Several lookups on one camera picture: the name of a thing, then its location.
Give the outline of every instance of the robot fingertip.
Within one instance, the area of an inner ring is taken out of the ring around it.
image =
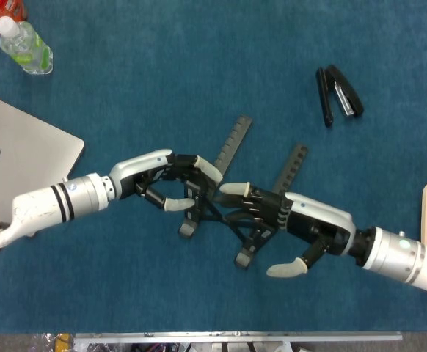
[[[248,183],[225,183],[220,186],[219,190],[225,194],[243,196],[247,188],[249,188]]]
[[[164,202],[164,211],[181,211],[194,207],[195,200],[189,198],[171,199],[166,198]]]
[[[278,278],[290,278],[306,274],[308,267],[301,258],[296,258],[292,263],[276,264],[267,269],[267,276]]]
[[[194,166],[200,169],[204,174],[207,175],[207,177],[209,177],[217,185],[221,183],[221,181],[223,180],[222,173],[214,165],[206,161],[201,156],[197,156],[197,161],[194,164]]]

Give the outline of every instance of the robotic arm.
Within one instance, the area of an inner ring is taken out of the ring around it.
[[[379,227],[356,229],[351,214],[300,194],[284,196],[264,191],[249,183],[220,186],[216,200],[227,208],[240,208],[244,218],[264,221],[310,243],[292,263],[273,265],[272,277],[306,274],[325,254],[350,255],[366,270],[427,290],[427,246]]]
[[[214,188],[222,174],[198,155],[176,155],[157,150],[114,166],[108,176],[89,174],[37,191],[22,194],[12,202],[12,222],[0,222],[0,249],[25,235],[107,208],[114,199],[132,194],[144,197],[165,211],[185,210],[193,199],[170,199],[151,185],[158,180],[185,182],[205,179]]]

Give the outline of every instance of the blue carpet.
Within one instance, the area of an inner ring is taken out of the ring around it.
[[[50,77],[0,52],[0,99],[86,142],[73,176],[162,147],[213,161],[240,114],[254,126],[226,181],[271,188],[296,142],[293,189],[358,227],[420,236],[427,184],[427,1],[40,1]],[[360,120],[323,124],[315,70],[336,64]],[[172,194],[180,185],[169,185]],[[248,271],[236,237],[136,197],[0,253],[0,332],[427,330],[427,293],[325,257],[277,281],[306,245],[281,233]]]

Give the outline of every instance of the silver laptop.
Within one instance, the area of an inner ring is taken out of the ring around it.
[[[84,142],[0,101],[0,220],[14,197],[62,182]]]

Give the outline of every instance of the stapler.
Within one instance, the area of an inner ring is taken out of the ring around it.
[[[334,116],[329,106],[329,90],[334,88],[340,106],[346,116],[358,117],[363,113],[363,105],[355,89],[348,82],[347,78],[335,67],[329,65],[326,69],[320,67],[316,71],[318,80],[318,90],[323,109],[324,124],[331,127]]]

